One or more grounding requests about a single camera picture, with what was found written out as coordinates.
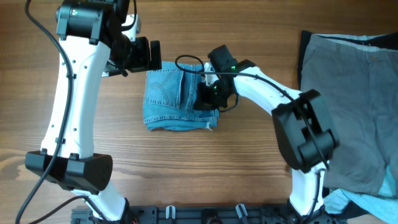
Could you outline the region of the light blue denim jeans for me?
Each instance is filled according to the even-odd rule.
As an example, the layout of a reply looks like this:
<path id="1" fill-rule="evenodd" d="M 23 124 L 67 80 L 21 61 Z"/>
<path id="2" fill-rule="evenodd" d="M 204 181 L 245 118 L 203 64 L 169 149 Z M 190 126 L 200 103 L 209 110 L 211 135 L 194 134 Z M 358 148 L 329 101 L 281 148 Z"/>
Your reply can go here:
<path id="1" fill-rule="evenodd" d="M 194 110 L 201 65 L 162 62 L 160 70 L 146 73 L 143 123 L 148 130 L 188 131 L 211 129 L 218 125 L 218 110 Z"/>

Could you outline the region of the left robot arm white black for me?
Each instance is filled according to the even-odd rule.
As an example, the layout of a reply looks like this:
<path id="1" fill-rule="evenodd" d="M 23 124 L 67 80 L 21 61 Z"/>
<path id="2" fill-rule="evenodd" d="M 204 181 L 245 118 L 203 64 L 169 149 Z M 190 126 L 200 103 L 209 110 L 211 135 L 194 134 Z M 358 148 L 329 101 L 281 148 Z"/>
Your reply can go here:
<path id="1" fill-rule="evenodd" d="M 101 79 L 162 66 L 160 43 L 139 36 L 131 1 L 64 1 L 50 36 L 60 54 L 50 124 L 25 166 L 41 181 L 73 192 L 96 223 L 136 223 L 129 202 L 111 182 L 112 157 L 94 152 L 93 124 Z"/>

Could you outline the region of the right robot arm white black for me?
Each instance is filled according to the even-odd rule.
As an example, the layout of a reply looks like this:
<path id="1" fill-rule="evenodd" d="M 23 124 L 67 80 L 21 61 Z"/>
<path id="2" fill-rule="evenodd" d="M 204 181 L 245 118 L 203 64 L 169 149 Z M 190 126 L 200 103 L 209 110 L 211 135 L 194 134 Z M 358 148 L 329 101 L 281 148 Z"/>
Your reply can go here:
<path id="1" fill-rule="evenodd" d="M 316 90 L 301 92 L 277 83 L 250 60 L 238 62 L 227 46 L 208 54 L 200 74 L 195 110 L 226 108 L 242 96 L 272 116 L 280 154 L 292 169 L 291 223 L 310 223 L 322 212 L 323 178 L 339 145 L 331 115 Z"/>

